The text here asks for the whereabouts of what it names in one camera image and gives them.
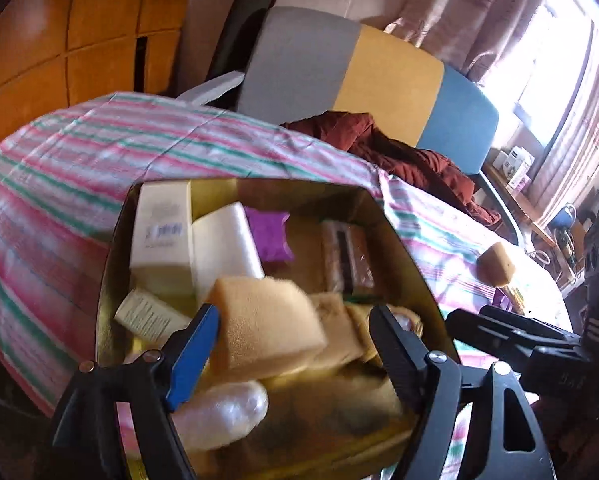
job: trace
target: window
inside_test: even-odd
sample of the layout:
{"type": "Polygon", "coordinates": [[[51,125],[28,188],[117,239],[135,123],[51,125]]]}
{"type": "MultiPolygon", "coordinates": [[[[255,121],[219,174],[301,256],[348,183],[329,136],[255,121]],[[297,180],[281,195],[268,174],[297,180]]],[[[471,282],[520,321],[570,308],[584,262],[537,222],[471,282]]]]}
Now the window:
{"type": "Polygon", "coordinates": [[[484,93],[546,147],[577,91],[592,34],[573,0],[544,0],[510,54],[484,78],[484,93]]]}

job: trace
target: barcode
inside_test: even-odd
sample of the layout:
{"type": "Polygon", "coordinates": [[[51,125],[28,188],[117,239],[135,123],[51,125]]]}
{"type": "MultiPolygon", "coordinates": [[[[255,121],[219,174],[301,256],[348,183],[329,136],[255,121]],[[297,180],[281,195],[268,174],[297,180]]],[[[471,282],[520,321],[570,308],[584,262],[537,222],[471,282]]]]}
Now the barcode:
{"type": "Polygon", "coordinates": [[[146,239],[157,240],[158,238],[181,236],[183,225],[181,223],[154,225],[148,228],[146,239]]]}

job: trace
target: plastic-wrapped package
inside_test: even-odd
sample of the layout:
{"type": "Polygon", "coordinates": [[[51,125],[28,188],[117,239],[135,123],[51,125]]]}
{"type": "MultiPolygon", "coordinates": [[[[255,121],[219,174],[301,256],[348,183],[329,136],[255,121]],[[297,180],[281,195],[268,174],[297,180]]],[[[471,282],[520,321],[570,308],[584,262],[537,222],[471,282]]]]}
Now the plastic-wrapped package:
{"type": "MultiPolygon", "coordinates": [[[[248,435],[266,416],[268,394],[257,381],[227,383],[195,395],[171,415],[186,451],[227,446],[248,435]]],[[[126,455],[139,458],[139,446],[126,402],[117,403],[126,455]]]]}
{"type": "Polygon", "coordinates": [[[327,291],[354,298],[375,296],[364,229],[329,220],[322,222],[322,237],[327,291]]]}

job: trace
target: yellow headboard panel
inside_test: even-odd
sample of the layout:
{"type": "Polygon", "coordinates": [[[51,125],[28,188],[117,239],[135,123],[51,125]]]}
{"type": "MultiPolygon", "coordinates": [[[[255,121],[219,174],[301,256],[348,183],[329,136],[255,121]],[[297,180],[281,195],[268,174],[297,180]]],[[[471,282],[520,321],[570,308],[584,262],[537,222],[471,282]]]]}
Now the yellow headboard panel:
{"type": "Polygon", "coordinates": [[[430,54],[362,25],[333,110],[370,112],[388,137],[415,146],[443,75],[443,63],[430,54]]]}

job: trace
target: pink striped fabric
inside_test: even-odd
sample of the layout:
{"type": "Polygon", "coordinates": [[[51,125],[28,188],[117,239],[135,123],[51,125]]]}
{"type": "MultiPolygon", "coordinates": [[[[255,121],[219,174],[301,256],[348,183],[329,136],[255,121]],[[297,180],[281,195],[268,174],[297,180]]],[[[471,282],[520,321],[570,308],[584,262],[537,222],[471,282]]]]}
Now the pink striped fabric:
{"type": "MultiPolygon", "coordinates": [[[[0,359],[47,415],[80,360],[94,355],[108,243],[137,181],[209,176],[300,178],[368,189],[418,264],[442,313],[493,296],[475,261],[497,235],[468,216],[319,140],[236,113],[117,93],[58,110],[0,143],[0,359]]],[[[525,297],[567,326],[555,283],[530,260],[525,297]]],[[[458,345],[467,364],[492,358],[458,345]]],[[[457,470],[460,416],[445,474],[457,470]]]]}

